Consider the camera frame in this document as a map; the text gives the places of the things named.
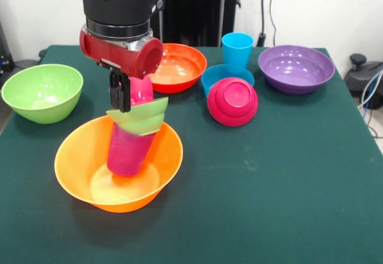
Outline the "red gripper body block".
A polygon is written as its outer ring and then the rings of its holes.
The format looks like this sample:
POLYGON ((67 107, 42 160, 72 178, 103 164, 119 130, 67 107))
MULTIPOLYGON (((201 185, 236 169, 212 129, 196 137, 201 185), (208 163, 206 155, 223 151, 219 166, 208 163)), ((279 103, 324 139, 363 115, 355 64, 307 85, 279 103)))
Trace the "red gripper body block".
POLYGON ((110 41, 90 34, 85 26, 80 31, 80 47, 95 62, 139 79, 155 73, 163 56, 161 41, 150 34, 132 42, 110 41))

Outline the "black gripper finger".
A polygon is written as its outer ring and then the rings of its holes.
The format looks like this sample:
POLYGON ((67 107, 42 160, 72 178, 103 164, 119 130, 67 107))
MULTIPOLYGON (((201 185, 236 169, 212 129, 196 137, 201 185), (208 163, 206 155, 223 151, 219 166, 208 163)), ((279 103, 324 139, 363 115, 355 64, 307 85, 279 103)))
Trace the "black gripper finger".
POLYGON ((121 92, 120 92, 120 108, 122 113, 128 113, 131 109, 130 100, 130 79, 126 74, 120 76, 121 92))
POLYGON ((111 105, 114 109, 119 109, 120 103, 120 80, 118 73, 111 71, 110 72, 110 100, 111 105))

